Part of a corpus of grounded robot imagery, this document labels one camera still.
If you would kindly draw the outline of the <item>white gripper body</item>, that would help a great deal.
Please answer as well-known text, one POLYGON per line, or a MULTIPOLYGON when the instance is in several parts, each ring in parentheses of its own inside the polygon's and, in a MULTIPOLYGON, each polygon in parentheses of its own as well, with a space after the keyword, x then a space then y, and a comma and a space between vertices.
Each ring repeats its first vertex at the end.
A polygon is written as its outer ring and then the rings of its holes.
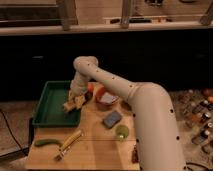
POLYGON ((81 73, 76 73, 70 84, 69 99, 84 95, 87 92, 89 78, 81 73))

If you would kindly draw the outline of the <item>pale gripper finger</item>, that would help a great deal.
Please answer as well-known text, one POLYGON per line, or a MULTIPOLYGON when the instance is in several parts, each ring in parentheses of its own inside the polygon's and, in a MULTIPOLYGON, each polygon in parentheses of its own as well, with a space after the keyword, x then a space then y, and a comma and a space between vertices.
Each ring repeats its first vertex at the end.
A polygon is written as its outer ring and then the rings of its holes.
POLYGON ((74 102, 76 104, 76 109, 80 109, 85 101, 86 101, 85 96, 81 95, 75 97, 71 102, 74 102))

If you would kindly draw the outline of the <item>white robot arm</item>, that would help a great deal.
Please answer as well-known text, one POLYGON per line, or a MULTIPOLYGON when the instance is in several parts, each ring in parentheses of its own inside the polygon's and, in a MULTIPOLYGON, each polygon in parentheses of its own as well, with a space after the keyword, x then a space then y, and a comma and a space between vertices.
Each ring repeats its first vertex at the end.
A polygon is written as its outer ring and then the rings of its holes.
POLYGON ((90 79, 131 106, 139 166, 143 171, 186 171, 178 125, 168 92, 152 82, 131 82, 98 67, 94 56, 73 61, 71 97, 83 95, 90 79))

